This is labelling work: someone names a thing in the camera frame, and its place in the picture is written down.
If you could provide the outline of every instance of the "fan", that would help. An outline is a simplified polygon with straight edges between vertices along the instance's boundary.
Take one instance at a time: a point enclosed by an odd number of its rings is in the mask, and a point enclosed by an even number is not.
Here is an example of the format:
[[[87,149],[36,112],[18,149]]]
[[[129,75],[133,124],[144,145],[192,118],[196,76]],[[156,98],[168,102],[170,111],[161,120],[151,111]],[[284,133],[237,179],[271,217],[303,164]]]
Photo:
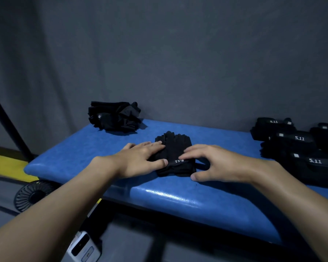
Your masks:
[[[52,182],[36,180],[22,187],[17,192],[13,203],[18,211],[23,212],[55,189],[56,186]]]

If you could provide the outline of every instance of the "black pole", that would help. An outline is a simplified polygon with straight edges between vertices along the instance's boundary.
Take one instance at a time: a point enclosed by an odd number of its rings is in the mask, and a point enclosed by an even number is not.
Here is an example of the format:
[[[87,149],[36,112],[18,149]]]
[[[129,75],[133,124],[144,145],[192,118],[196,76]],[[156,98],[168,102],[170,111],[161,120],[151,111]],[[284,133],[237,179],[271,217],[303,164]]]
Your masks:
[[[28,146],[23,141],[22,137],[18,133],[17,129],[13,125],[9,116],[6,114],[5,110],[2,108],[0,104],[0,122],[2,126],[5,128],[7,133],[10,135],[11,139],[16,144],[17,148],[21,151],[23,156],[26,158],[28,162],[31,162],[34,159],[33,154],[30,152]]]

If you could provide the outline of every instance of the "blue bench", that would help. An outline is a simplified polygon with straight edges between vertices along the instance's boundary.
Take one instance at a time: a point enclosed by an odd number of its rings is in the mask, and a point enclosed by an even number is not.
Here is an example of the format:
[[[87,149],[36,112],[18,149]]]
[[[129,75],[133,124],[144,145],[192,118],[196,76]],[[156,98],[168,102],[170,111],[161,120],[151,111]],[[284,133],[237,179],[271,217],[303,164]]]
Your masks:
[[[135,133],[106,133],[91,124],[49,149],[24,171],[28,175],[66,183],[97,155],[118,152],[128,142],[154,141],[164,132],[186,134],[192,144],[216,144],[260,158],[260,141],[250,133],[144,120]],[[328,189],[311,186],[328,198]],[[256,189],[247,184],[197,183],[189,177],[146,176],[116,181],[104,197],[226,229],[264,241],[291,245],[298,234],[290,222]]]

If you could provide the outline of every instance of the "gray floor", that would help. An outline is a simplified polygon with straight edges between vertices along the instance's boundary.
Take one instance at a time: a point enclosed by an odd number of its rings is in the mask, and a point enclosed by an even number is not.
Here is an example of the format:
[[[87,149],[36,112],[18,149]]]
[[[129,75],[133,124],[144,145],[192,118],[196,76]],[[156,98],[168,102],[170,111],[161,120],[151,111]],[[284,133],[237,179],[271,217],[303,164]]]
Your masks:
[[[0,181],[0,206],[15,210],[13,206],[13,197],[21,188],[21,185]],[[13,216],[0,211],[0,227],[13,219]],[[149,262],[160,261],[151,257],[150,251],[153,250],[153,244],[158,238],[164,242],[164,249],[161,261],[165,262],[251,262],[258,260],[250,260],[247,255],[236,255],[226,250],[214,250],[211,254],[207,254],[185,242],[171,242],[166,240],[163,235],[151,235],[145,230],[141,230],[141,224],[137,224],[134,228],[133,224],[128,226],[124,223],[124,217],[120,217],[109,224],[106,231],[102,235],[103,251],[99,259],[100,262]],[[62,260],[63,262],[72,262],[68,256]]]

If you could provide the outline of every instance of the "forearm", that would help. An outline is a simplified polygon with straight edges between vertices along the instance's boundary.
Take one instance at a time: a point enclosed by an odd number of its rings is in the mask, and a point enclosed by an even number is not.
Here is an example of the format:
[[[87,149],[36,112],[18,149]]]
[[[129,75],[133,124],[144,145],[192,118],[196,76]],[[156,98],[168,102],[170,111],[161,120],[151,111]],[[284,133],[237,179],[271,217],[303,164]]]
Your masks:
[[[88,212],[116,176],[95,158],[75,178],[0,228],[0,261],[59,261]]]
[[[299,230],[323,261],[328,261],[328,199],[302,184],[274,161],[263,161],[252,184]]]

